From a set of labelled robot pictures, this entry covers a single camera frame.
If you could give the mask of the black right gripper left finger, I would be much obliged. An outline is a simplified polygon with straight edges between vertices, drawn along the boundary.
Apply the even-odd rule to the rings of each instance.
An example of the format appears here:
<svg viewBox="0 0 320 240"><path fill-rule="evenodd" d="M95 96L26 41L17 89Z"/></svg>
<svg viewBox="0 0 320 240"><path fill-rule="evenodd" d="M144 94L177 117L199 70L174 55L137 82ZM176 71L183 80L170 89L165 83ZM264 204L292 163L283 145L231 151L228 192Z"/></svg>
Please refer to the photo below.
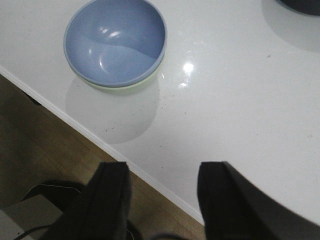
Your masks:
<svg viewBox="0 0 320 240"><path fill-rule="evenodd" d="M131 183L125 162L102 162L43 240L124 240L131 202Z"/></svg>

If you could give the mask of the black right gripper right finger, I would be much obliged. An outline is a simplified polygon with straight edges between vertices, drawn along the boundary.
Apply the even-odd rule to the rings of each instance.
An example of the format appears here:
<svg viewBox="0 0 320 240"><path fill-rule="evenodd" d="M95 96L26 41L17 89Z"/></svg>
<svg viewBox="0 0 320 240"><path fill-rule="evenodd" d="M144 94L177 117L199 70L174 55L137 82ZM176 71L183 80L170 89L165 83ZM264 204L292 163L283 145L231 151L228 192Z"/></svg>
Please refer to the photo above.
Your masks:
<svg viewBox="0 0 320 240"><path fill-rule="evenodd" d="M319 225L270 198L228 162L202 162L197 198L208 240L318 240Z"/></svg>

